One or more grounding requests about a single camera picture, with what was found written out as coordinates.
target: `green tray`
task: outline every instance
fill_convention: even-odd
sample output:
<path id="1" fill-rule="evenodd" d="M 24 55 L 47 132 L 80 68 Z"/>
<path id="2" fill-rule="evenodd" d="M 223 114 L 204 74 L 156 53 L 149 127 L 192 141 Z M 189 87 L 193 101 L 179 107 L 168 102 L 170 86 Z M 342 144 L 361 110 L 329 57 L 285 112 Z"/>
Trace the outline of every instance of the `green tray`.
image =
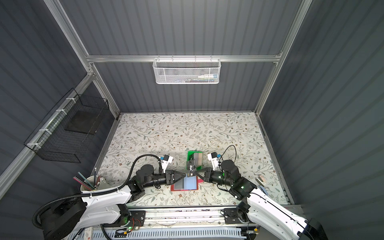
<path id="1" fill-rule="evenodd" d="M 190 159 L 190 156 L 193 155 L 195 152 L 199 152 L 199 151 L 188 151 L 188 154 L 187 154 L 187 161 L 189 161 Z"/>

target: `black motor joint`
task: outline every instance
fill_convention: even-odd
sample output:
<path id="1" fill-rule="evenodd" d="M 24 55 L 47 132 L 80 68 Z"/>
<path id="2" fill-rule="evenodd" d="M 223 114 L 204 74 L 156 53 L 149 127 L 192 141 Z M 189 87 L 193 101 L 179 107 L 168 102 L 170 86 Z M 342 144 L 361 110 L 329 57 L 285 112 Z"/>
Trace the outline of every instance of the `black motor joint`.
<path id="1" fill-rule="evenodd" d="M 249 212 L 249 208 L 251 206 L 249 206 L 247 203 L 245 202 L 240 202 L 237 207 L 236 207 L 236 210 L 237 210 L 237 217 L 243 221 L 243 222 L 249 222 L 249 218 L 248 218 L 248 215 L 247 213 Z"/>
<path id="2" fill-rule="evenodd" d="M 144 188 L 146 187 L 158 188 L 158 186 L 161 185 L 172 185 L 184 177 L 185 173 L 174 170 L 166 170 L 165 173 L 155 174 L 153 166 L 146 164 L 136 171 L 136 176 L 128 183 L 132 194 L 128 202 L 133 202 L 141 198 L 145 194 Z"/>

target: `black robot arm segment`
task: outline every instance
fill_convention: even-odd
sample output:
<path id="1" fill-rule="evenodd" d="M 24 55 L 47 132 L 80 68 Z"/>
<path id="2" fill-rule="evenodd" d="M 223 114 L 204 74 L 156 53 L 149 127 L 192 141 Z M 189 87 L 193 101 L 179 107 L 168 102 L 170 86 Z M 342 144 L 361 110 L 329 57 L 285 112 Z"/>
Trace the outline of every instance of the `black robot arm segment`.
<path id="1" fill-rule="evenodd" d="M 227 185 L 229 187 L 241 178 L 239 169 L 232 160 L 224 160 L 220 166 L 222 171 L 214 171 L 211 167 L 206 167 L 195 171 L 195 174 L 203 179 L 204 182 Z"/>
<path id="2" fill-rule="evenodd" d="M 155 174 L 153 166 L 146 164 L 137 170 L 136 176 L 128 182 L 132 194 L 128 202 L 133 202 L 141 198 L 145 194 L 144 188 L 146 187 L 154 186 L 160 188 L 161 185 L 172 185 L 184 177 L 185 173 L 174 170 L 166 170 L 165 173 Z"/>

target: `white mesh basket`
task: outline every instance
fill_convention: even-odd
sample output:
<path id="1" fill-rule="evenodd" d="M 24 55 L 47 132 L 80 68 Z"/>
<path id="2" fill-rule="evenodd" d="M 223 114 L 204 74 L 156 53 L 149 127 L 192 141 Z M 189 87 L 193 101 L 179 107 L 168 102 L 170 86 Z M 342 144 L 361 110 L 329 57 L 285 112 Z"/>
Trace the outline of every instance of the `white mesh basket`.
<path id="1" fill-rule="evenodd" d="M 217 84 L 221 63 L 218 61 L 153 61 L 158 84 Z"/>

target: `gray corrugated wall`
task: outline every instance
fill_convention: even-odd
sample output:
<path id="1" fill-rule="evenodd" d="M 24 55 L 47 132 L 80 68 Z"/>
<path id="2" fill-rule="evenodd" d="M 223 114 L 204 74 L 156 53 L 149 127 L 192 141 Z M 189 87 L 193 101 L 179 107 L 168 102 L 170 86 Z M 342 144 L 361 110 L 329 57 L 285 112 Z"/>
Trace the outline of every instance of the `gray corrugated wall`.
<path id="1" fill-rule="evenodd" d="M 122 112 L 254 110 L 273 63 L 222 63 L 218 84 L 157 84 L 151 63 L 96 63 Z"/>
<path id="2" fill-rule="evenodd" d="M 261 114 L 295 203 L 329 239 L 382 238 L 383 9 L 314 1 Z"/>
<path id="3" fill-rule="evenodd" d="M 300 0 L 61 1 L 91 55 L 275 55 Z M 150 63 L 96 63 L 122 112 L 254 110 L 273 63 L 160 85 Z"/>
<path id="4" fill-rule="evenodd" d="M 0 1 L 0 173 L 86 75 L 43 1 Z"/>
<path id="5" fill-rule="evenodd" d="M 0 1 L 0 173 L 57 101 L 86 75 L 44 2 Z M 94 84 L 84 94 L 100 97 Z M 31 223 L 44 203 L 78 187 L 72 177 L 89 175 L 114 118 L 108 114 L 81 164 L 34 157 L 0 200 L 1 239 L 43 239 Z"/>
<path id="6" fill-rule="evenodd" d="M 61 3 L 91 55 L 273 55 L 300 0 Z"/>

